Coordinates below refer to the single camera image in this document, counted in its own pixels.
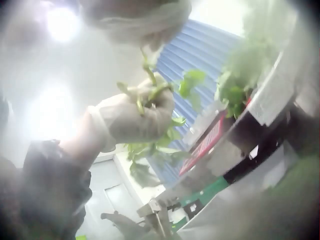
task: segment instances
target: person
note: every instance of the person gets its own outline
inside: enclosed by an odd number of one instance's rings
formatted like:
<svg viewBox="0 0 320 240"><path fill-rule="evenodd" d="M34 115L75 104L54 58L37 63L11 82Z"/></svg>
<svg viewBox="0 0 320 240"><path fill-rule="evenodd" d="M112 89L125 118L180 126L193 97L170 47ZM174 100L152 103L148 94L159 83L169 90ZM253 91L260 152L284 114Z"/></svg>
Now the person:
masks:
<svg viewBox="0 0 320 240"><path fill-rule="evenodd" d="M164 81L155 74L157 81ZM101 151L116 144L160 138L171 122L173 94L164 90L141 116L135 98L147 100L149 79L89 106L80 127L68 140L30 144L22 169L0 159L0 239L74 239L90 199L89 168Z"/></svg>

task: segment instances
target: dark jacket sleeve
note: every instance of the dark jacket sleeve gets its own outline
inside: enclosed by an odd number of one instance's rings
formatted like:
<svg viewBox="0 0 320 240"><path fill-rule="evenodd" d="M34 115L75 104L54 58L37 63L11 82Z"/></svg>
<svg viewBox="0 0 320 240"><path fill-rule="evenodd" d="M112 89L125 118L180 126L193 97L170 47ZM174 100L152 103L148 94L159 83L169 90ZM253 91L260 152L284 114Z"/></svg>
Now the dark jacket sleeve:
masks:
<svg viewBox="0 0 320 240"><path fill-rule="evenodd" d="M30 145L22 169L21 217L33 235L73 239L92 196L91 173L78 169L58 144Z"/></svg>

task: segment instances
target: green plant stem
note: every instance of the green plant stem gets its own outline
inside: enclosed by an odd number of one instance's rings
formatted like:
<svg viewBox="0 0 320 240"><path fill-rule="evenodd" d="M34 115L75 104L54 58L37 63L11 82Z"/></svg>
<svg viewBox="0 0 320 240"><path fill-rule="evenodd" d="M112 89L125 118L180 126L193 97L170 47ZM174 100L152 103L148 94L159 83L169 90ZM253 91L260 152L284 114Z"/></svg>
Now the green plant stem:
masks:
<svg viewBox="0 0 320 240"><path fill-rule="evenodd" d="M149 66L147 65L143 65L143 69L148 73L149 75L149 78L152 82L152 85L154 86L157 86L157 81L156 81L156 78L155 78L155 75L153 74L153 72L150 70Z"/></svg>

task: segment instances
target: gloved hand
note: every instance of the gloved hand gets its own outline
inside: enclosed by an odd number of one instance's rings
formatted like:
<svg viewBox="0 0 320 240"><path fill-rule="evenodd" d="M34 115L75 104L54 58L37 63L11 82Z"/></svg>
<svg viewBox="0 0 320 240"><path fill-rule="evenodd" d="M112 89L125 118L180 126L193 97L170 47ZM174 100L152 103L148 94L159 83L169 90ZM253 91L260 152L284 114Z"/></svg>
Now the gloved hand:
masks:
<svg viewBox="0 0 320 240"><path fill-rule="evenodd" d="M164 78L155 73L158 83ZM138 87L129 88L132 96L119 94L103 100L97 106L88 107L95 128L103 134L105 148L102 152L112 151L118 143L150 142L162 137L167 131L174 109L173 94L164 90L154 100L153 107L144 108L141 116L136 106L137 96L147 100L152 89L147 79Z"/></svg>

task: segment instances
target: white panel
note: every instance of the white panel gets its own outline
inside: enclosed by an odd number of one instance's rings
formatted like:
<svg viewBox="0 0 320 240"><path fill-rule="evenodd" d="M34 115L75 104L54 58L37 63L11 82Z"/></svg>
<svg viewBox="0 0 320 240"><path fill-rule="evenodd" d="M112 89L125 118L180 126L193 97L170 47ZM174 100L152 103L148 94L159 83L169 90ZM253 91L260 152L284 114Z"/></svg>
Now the white panel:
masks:
<svg viewBox="0 0 320 240"><path fill-rule="evenodd" d="M129 194L124 184L106 189L105 192L114 209L120 214L125 215L135 222L143 220L137 214L137 210L139 208L137 202Z"/></svg>
<svg viewBox="0 0 320 240"><path fill-rule="evenodd" d="M90 189L92 191L111 188L123 182L112 160L95 163L90 168L90 171Z"/></svg>

